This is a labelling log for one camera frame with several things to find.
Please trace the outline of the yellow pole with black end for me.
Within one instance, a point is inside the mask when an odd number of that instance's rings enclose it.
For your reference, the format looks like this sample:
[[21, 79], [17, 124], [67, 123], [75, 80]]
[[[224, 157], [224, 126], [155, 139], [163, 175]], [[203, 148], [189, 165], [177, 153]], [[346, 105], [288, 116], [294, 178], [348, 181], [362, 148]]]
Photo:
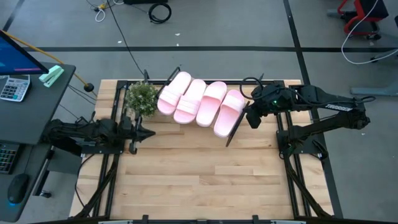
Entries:
[[[64, 65], [64, 63], [63, 63], [60, 59], [58, 59], [57, 57], [55, 57], [55, 56], [53, 56], [53, 55], [51, 55], [51, 54], [49, 54], [49, 53], [43, 51], [42, 49], [37, 48], [37, 47], [35, 47], [35, 46], [33, 46], [33, 45], [30, 45], [29, 43], [24, 42], [23, 40], [18, 39], [17, 37], [14, 37], [13, 35], [7, 33], [7, 32], [4, 31], [4, 30], [1, 30], [1, 32], [4, 33], [4, 34], [6, 34], [6, 35], [7, 35], [8, 37], [10, 37], [11, 39], [13, 39], [13, 40], [19, 42], [20, 44], [25, 45], [26, 47], [28, 47], [28, 48], [30, 48], [30, 49], [36, 51], [36, 52], [40, 52], [40, 53], [46, 55], [47, 57], [50, 57], [51, 59], [55, 60], [56, 62], [58, 62], [58, 63]], [[82, 79], [82, 77], [79, 76], [76, 72], [75, 72], [73, 75], [74, 75], [80, 82], [82, 82], [83, 88], [84, 88], [84, 90], [85, 90], [86, 92], [93, 92], [93, 90], [94, 90], [94, 85], [93, 85], [92, 83], [87, 83], [86, 81], [84, 81], [84, 80]]]

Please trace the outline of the pink slide sandal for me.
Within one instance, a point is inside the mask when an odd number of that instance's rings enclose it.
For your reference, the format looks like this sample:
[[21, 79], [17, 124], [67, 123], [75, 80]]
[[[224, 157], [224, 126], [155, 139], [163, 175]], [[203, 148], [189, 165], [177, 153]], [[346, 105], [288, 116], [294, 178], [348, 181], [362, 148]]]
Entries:
[[201, 127], [209, 127], [226, 95], [227, 85], [217, 81], [207, 86], [201, 99], [196, 122]]
[[218, 137], [226, 138], [229, 136], [243, 111], [244, 105], [245, 99], [240, 91], [230, 90], [227, 92], [213, 127], [214, 133]]
[[175, 111], [180, 97], [187, 90], [191, 80], [189, 73], [179, 72], [170, 84], [163, 88], [157, 101], [157, 108], [162, 114], [171, 115]]
[[194, 79], [177, 104], [174, 120], [179, 124], [191, 123], [201, 104], [201, 99], [206, 90], [206, 83], [201, 79]]

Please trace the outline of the black office desk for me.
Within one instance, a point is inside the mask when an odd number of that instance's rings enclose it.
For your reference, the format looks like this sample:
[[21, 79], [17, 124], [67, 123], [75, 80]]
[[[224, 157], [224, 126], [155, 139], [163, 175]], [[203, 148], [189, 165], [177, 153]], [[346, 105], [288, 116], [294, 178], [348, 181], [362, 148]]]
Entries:
[[[20, 145], [12, 172], [0, 174], [0, 222], [18, 221], [46, 161], [51, 145], [40, 139], [76, 70], [74, 65], [61, 67], [65, 71], [50, 88], [32, 75], [30, 90], [22, 102], [0, 100], [0, 142]], [[27, 174], [29, 183], [23, 201], [12, 204], [7, 190], [18, 174]]]

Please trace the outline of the grey desk foot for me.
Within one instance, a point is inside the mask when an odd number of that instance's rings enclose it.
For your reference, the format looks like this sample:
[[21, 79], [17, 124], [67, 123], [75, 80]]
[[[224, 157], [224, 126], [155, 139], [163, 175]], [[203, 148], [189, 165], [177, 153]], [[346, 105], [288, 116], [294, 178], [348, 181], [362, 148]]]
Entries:
[[353, 95], [398, 96], [398, 88], [351, 88]]

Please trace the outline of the black computer monitor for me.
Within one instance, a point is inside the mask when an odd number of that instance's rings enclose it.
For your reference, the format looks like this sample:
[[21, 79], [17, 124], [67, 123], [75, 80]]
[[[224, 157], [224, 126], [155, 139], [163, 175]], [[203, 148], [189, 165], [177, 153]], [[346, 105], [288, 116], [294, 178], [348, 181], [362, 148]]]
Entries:
[[49, 70], [0, 30], [0, 75], [42, 75]]

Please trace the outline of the mint green stapler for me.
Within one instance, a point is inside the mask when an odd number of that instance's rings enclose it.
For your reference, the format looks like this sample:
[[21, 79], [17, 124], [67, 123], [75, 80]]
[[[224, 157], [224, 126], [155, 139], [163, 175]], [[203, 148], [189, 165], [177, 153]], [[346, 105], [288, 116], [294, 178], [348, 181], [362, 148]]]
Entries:
[[55, 65], [49, 69], [48, 73], [41, 75], [39, 80], [44, 84], [44, 86], [50, 88], [64, 71], [65, 70], [61, 66]]

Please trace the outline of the grey desk calculator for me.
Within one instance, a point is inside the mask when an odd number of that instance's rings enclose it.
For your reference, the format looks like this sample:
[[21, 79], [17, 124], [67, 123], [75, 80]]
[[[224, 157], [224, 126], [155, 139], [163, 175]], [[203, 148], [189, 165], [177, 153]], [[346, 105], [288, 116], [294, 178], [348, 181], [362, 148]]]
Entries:
[[22, 102], [31, 86], [30, 75], [8, 76], [5, 86], [0, 91], [0, 99]]

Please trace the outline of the black aluminium table frame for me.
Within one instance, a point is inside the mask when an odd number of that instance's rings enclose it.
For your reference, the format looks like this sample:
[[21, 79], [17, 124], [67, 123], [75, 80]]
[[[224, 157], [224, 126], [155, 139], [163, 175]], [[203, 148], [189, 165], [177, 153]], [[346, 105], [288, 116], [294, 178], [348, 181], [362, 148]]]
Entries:
[[137, 144], [137, 153], [93, 156], [81, 169], [70, 213], [76, 215], [115, 164], [95, 215], [112, 219], [248, 220], [333, 215], [323, 161], [313, 149], [282, 159], [277, 132], [306, 126], [308, 112], [263, 118], [257, 129], [242, 121], [232, 139], [212, 127], [176, 123], [156, 114], [143, 126], [155, 135]]

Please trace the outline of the black power adapter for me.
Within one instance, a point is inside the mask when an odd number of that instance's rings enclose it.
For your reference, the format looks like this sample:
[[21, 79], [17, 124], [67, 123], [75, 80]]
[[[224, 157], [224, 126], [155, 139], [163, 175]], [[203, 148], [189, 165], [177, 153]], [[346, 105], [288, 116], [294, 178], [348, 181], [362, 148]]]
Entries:
[[82, 128], [84, 126], [86, 126], [87, 124], [89, 124], [90, 122], [87, 121], [84, 117], [80, 116], [76, 121], [75, 124], [78, 128]]

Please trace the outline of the black computer mouse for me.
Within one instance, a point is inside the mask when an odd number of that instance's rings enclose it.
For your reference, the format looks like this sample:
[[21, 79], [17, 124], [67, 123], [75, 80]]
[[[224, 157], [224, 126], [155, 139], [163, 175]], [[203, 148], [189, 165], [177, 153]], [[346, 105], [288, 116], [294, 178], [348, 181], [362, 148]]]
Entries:
[[9, 203], [21, 203], [27, 192], [29, 176], [27, 174], [18, 174], [11, 181], [7, 190], [7, 199]]

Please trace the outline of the red cart with black top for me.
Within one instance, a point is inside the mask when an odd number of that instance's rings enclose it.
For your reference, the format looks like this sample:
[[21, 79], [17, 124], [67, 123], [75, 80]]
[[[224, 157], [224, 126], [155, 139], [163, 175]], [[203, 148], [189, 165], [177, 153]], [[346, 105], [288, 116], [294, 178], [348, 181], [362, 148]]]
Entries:
[[343, 0], [338, 6], [337, 17], [345, 21], [343, 30], [348, 37], [358, 35], [379, 40], [378, 22], [389, 16], [384, 0], [353, 0], [354, 11], [343, 11], [347, 2]]

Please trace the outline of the black box on floor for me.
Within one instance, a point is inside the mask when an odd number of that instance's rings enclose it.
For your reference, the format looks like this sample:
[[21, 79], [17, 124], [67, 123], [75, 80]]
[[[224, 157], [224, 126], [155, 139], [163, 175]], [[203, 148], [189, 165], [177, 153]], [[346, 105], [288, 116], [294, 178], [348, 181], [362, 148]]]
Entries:
[[157, 4], [157, 3], [168, 3], [169, 0], [123, 0], [124, 4]]

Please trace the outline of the black keyboard with red backlight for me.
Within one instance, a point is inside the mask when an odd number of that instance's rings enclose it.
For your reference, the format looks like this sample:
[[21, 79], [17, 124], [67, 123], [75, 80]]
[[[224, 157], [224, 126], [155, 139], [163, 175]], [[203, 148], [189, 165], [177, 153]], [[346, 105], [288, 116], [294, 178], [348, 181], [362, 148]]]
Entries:
[[17, 161], [19, 144], [0, 142], [0, 174], [10, 174]]

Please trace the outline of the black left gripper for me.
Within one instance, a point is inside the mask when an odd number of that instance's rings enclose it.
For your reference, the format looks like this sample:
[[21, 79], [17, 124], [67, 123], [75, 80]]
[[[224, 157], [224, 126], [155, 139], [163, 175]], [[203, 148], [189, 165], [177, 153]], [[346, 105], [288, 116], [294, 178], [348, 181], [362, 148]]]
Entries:
[[119, 121], [119, 131], [123, 139], [130, 139], [129, 152], [137, 154], [137, 142], [155, 135], [155, 131], [141, 125], [141, 114], [130, 113], [127, 108], [122, 109]]

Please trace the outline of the wooden shelf with black legs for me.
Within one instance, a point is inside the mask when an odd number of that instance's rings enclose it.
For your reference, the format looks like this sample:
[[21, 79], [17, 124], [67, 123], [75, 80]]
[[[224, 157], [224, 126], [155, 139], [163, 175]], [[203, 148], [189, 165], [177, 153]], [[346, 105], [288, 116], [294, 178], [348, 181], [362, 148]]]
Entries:
[[[151, 84], [155, 84], [155, 85], [158, 85], [158, 86], [159, 86], [159, 90], [158, 90], [158, 93], [157, 93], [157, 100], [159, 99], [159, 95], [160, 95], [160, 93], [162, 92], [163, 88], [164, 88], [165, 86], [169, 85], [170, 82], [175, 78], [175, 76], [176, 76], [177, 73], [179, 73], [179, 72], [184, 72], [184, 71], [181, 70], [180, 67], [176, 67], [176, 68], [174, 69], [174, 71], [173, 71], [166, 79], [159, 79], [159, 80], [150, 81]], [[207, 87], [208, 85], [210, 85], [211, 83], [213, 83], [213, 82], [217, 82], [217, 81], [225, 82], [226, 85], [227, 85], [226, 94], [227, 94], [227, 92], [229, 92], [230, 90], [238, 90], [238, 91], [240, 91], [240, 93], [244, 96], [242, 87], [246, 84], [245, 81], [240, 82], [239, 80], [234, 80], [234, 79], [232, 79], [232, 80], [229, 80], [229, 79], [220, 79], [220, 80], [217, 80], [217, 79], [209, 79], [209, 80], [201, 79], [201, 80], [203, 80], [203, 81], [206, 83], [206, 87]], [[230, 145], [230, 142], [232, 141], [234, 135], [236, 134], [236, 131], [238, 130], [239, 125], [241, 124], [241, 122], [242, 122], [242, 120], [243, 120], [244, 110], [246, 109], [246, 107], [247, 107], [248, 105], [249, 105], [249, 102], [245, 99], [245, 105], [244, 105], [243, 111], [242, 111], [241, 115], [239, 116], [237, 122], [235, 123], [234, 128], [233, 128], [232, 131], [230, 132], [229, 136], [226, 137], [226, 139], [227, 139], [226, 146], [229, 146], [229, 145]], [[218, 117], [219, 111], [220, 111], [220, 107], [219, 107], [219, 109], [218, 109], [218, 111], [217, 111], [217, 113], [216, 113], [216, 115], [215, 115], [215, 117], [214, 117], [214, 120], [213, 120], [213, 122], [211, 123], [210, 126], [214, 127], [215, 122], [216, 122], [216, 119], [217, 119], [217, 117]]]

